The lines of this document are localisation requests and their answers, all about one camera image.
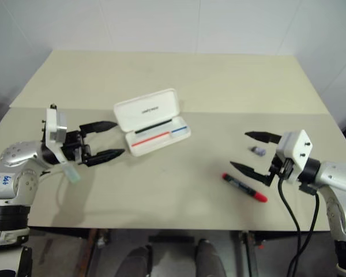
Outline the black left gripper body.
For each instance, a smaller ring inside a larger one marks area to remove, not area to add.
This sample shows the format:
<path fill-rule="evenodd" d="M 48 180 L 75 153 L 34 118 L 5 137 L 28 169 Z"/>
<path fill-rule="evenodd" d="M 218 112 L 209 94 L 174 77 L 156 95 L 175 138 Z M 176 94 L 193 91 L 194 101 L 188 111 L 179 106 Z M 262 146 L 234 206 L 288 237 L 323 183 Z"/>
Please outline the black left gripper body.
<path fill-rule="evenodd" d="M 75 161 L 77 164 L 89 166 L 91 158 L 91 148 L 85 143 L 86 133 L 82 130 L 75 130 L 66 133 L 66 139 L 62 146 L 62 152 L 67 160 Z"/>

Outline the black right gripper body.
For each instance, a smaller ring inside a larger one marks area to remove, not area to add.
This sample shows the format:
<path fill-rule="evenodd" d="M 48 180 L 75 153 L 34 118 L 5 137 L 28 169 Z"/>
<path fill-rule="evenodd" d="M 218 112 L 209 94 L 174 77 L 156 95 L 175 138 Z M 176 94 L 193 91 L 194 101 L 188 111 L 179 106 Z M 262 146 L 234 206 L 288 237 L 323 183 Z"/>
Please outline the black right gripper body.
<path fill-rule="evenodd" d="M 286 180 L 292 173 L 292 159 L 285 158 L 280 154 L 275 154 L 270 168 L 269 168 L 269 181 L 273 181 L 275 176 Z"/>

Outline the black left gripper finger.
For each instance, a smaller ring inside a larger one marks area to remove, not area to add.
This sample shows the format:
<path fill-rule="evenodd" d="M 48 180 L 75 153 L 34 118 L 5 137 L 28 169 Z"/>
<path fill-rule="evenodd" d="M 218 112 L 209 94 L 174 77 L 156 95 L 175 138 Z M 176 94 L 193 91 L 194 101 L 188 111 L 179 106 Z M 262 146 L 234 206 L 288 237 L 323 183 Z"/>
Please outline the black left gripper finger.
<path fill-rule="evenodd" d="M 125 152 L 124 149 L 108 149 L 105 151 L 98 152 L 95 156 L 86 156 L 83 159 L 83 164 L 88 167 L 95 166 L 98 164 L 109 162 Z"/>
<path fill-rule="evenodd" d="M 98 121 L 84 125 L 80 125 L 80 132 L 82 136 L 86 136 L 88 133 L 101 133 L 108 131 L 118 124 L 111 121 Z"/>

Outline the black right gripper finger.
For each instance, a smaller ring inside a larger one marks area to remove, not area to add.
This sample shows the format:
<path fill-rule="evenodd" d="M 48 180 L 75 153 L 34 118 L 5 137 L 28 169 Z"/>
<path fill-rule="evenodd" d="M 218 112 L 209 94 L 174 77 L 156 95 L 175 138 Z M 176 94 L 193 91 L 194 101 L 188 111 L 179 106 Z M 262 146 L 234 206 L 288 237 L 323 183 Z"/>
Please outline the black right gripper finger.
<path fill-rule="evenodd" d="M 261 141 L 263 143 L 274 143 L 278 144 L 281 140 L 281 136 L 269 132 L 256 132 L 256 131 L 250 131 L 246 132 L 245 135 L 257 140 Z"/>
<path fill-rule="evenodd" d="M 230 164 L 234 166 L 238 171 L 240 171 L 245 176 L 252 178 L 258 182 L 263 183 L 266 186 L 271 186 L 273 181 L 273 173 L 270 171 L 268 175 L 262 175 L 260 173 L 255 172 L 255 170 L 249 166 L 246 166 L 241 163 L 232 162 Z"/>

